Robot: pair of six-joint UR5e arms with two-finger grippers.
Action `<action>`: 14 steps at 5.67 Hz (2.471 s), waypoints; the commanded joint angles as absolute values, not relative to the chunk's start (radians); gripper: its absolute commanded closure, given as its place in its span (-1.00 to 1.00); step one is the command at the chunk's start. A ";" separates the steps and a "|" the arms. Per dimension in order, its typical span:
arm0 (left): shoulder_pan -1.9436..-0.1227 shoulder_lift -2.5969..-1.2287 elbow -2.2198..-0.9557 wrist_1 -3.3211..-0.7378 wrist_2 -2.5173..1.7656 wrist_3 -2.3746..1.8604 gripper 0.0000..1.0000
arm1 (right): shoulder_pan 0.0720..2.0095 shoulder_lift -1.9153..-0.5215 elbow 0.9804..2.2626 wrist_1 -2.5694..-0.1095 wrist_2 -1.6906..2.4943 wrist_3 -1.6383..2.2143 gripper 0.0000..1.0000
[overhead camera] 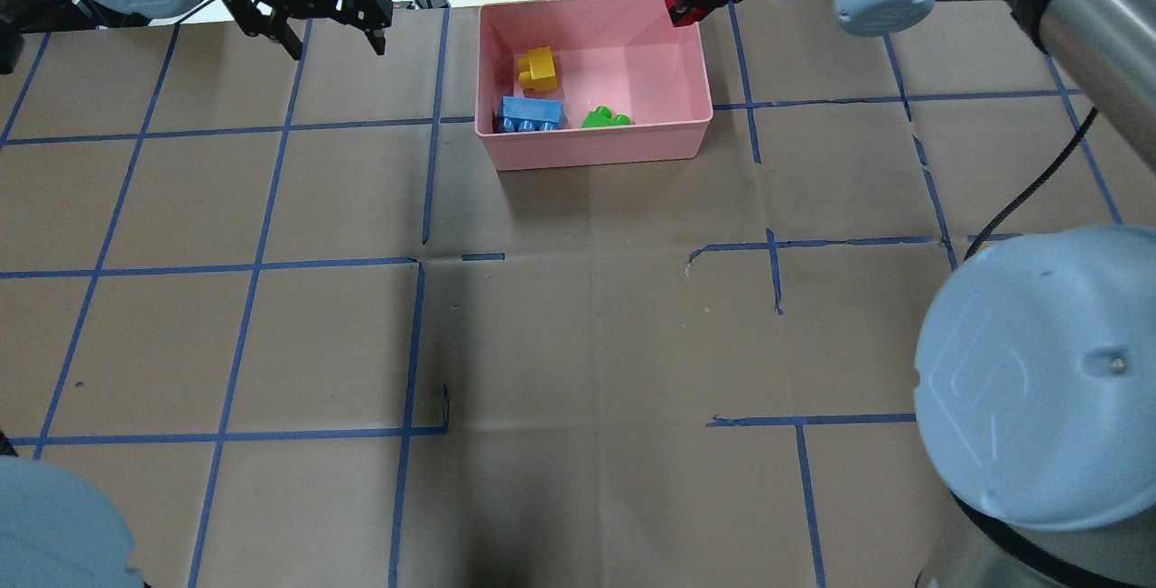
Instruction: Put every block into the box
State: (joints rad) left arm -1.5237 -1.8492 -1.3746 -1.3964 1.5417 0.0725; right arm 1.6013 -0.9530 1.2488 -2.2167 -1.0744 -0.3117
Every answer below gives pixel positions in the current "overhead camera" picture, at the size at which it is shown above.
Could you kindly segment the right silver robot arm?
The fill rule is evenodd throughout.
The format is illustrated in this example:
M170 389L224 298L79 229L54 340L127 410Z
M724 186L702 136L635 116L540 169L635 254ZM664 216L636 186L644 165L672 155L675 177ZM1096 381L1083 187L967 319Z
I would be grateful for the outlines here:
M690 25L743 0L666 0ZM847 34L938 1L833 0ZM918 587L1153 586L1153 229L992 241L1106 116L1153 165L1153 0L999 0L1091 109L983 226L924 318L914 419L955 503Z

